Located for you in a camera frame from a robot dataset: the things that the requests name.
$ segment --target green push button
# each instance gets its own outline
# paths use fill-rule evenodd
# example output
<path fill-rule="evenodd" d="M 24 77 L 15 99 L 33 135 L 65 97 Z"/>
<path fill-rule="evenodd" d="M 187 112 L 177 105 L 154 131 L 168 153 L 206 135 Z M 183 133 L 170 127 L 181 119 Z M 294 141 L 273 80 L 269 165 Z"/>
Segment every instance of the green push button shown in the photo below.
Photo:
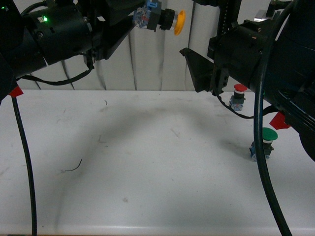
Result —
<path fill-rule="evenodd" d="M 270 128 L 262 128 L 262 138 L 266 141 L 274 141 L 278 138 L 278 134 Z"/>

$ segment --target white tabletop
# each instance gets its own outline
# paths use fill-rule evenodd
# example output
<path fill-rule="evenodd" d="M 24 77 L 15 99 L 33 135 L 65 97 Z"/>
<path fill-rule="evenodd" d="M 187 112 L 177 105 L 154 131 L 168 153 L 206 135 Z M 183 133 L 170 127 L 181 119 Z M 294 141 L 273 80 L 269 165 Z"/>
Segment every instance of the white tabletop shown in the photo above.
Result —
<path fill-rule="evenodd" d="M 253 94 L 246 98 L 242 113 L 251 115 Z M 252 120 L 210 93 L 29 90 L 18 101 L 39 234 L 280 235 L 249 154 Z M 9 97 L 0 132 L 0 234 L 30 234 Z M 275 192 L 293 234 L 315 235 L 315 162 L 292 128 L 278 134 L 267 162 Z"/>

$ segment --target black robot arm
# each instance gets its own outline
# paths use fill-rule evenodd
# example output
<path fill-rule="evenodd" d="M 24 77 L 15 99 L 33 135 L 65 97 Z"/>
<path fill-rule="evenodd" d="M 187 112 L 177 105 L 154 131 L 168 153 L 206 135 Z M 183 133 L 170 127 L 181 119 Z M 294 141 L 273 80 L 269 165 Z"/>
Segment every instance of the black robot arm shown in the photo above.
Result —
<path fill-rule="evenodd" d="M 289 2 L 271 1 L 265 18 L 237 23 L 241 0 L 194 0 L 202 5 L 220 7 L 219 31 L 210 39 L 208 57 L 213 63 L 191 49 L 186 57 L 197 92 L 222 93 L 231 76 L 256 91 L 258 67 L 279 13 L 275 9 Z M 299 134 L 308 155 L 315 160 L 315 3 L 294 1 L 284 29 L 270 52 L 265 77 L 264 99 L 285 114 L 285 121 Z"/>
<path fill-rule="evenodd" d="M 32 11 L 39 6 L 47 8 Z M 76 81 L 93 69 L 96 60 L 109 59 L 135 25 L 148 30 L 156 30 L 160 25 L 160 29 L 170 30 L 176 19 L 178 14 L 172 9 L 162 10 L 158 0 L 78 0 L 77 4 L 73 0 L 45 0 L 22 14 L 13 0 L 3 0 L 0 102 L 17 87 L 17 79 L 43 82 L 28 75 L 36 70 L 85 55 L 89 69 L 71 80 Z"/>

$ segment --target black wire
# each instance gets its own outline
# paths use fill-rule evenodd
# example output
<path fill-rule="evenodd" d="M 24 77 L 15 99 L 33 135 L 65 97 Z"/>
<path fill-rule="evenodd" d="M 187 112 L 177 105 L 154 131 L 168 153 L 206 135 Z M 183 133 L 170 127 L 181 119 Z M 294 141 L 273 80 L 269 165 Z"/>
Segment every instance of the black wire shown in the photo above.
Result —
<path fill-rule="evenodd" d="M 17 99 L 12 97 L 12 103 L 13 103 L 16 122 L 18 123 L 18 127 L 19 127 L 19 132 L 20 132 L 25 160 L 26 160 L 26 167 L 27 167 L 28 176 L 29 176 L 29 187 L 30 187 L 30 197 L 31 197 L 31 234 L 33 236 L 36 236 L 37 235 L 37 213 L 36 213 L 35 186 L 34 186 L 31 155 L 30 155 L 26 135 L 24 132 Z"/>
<path fill-rule="evenodd" d="M 68 70 L 67 70 L 67 66 L 66 66 L 64 60 L 61 61 L 61 65 L 63 66 L 63 71 L 64 71 L 65 76 L 66 76 L 67 79 L 69 80 L 69 79 L 70 79 L 70 76 L 69 76 L 69 73 L 68 73 Z"/>
<path fill-rule="evenodd" d="M 220 103 L 225 107 L 227 108 L 229 111 L 233 112 L 235 115 L 239 116 L 240 118 L 243 118 L 243 119 L 253 119 L 254 116 L 251 116 L 251 117 L 248 117 L 248 116 L 245 116 L 245 115 L 242 115 L 238 112 L 236 112 L 235 110 L 233 110 L 230 106 L 226 105 L 225 102 L 222 101 L 222 98 L 220 95 L 217 95 L 217 98 L 218 100 L 220 101 Z M 279 110 L 277 108 L 275 108 L 273 105 L 269 106 L 269 107 L 266 107 L 264 110 L 263 110 L 263 116 L 269 114 L 269 113 L 273 113 L 273 112 L 278 112 Z"/>
<path fill-rule="evenodd" d="M 38 82 L 34 81 L 35 84 L 37 85 L 37 87 L 39 88 L 39 90 L 41 90 L 41 87 L 39 86 Z"/>
<path fill-rule="evenodd" d="M 78 168 L 80 167 L 81 162 L 82 162 L 82 159 L 81 159 L 79 165 L 78 165 L 76 168 L 74 168 L 74 169 L 72 169 L 72 170 L 66 170 L 66 171 L 64 171 L 64 172 L 75 171 L 76 169 L 78 169 Z"/>
<path fill-rule="evenodd" d="M 66 79 L 66 80 L 61 80 L 61 81 L 46 81 L 46 80 L 42 80 L 36 76 L 33 76 L 33 75 L 25 75 L 25 76 L 22 76 L 20 79 L 25 79 L 25 80 L 31 80 L 31 81 L 35 81 L 35 82 L 42 82 L 42 83 L 45 83 L 45 84 L 48 84 L 48 85 L 53 85 L 53 86 L 61 86 L 61 85 L 68 85 L 68 84 L 71 84 L 73 82 L 76 82 L 82 78 L 84 78 L 85 76 L 87 76 L 92 70 L 94 69 L 94 66 L 91 64 L 90 68 L 86 71 L 84 71 L 83 73 L 71 78 L 71 79 Z"/>
<path fill-rule="evenodd" d="M 33 5 L 29 6 L 24 11 L 22 11 L 21 15 L 24 16 L 24 15 L 30 13 L 31 11 L 35 10 L 36 8 L 41 7 L 41 6 L 47 6 L 46 1 L 34 3 Z"/>
<path fill-rule="evenodd" d="M 276 194 L 272 187 L 270 180 L 266 158 L 263 149 L 262 138 L 262 109 L 263 109 L 263 97 L 264 97 L 264 80 L 267 72 L 267 66 L 270 58 L 270 54 L 277 38 L 277 35 L 290 14 L 295 1 L 289 4 L 289 6 L 282 12 L 282 14 L 276 19 L 272 32 L 269 35 L 266 45 L 263 49 L 260 65 L 258 68 L 258 80 L 255 92 L 255 107 L 254 107 L 254 144 L 257 157 L 257 164 L 261 182 L 270 205 L 270 209 L 274 215 L 278 228 L 283 236 L 291 236 L 290 229 L 285 221 L 284 215 L 279 206 Z"/>

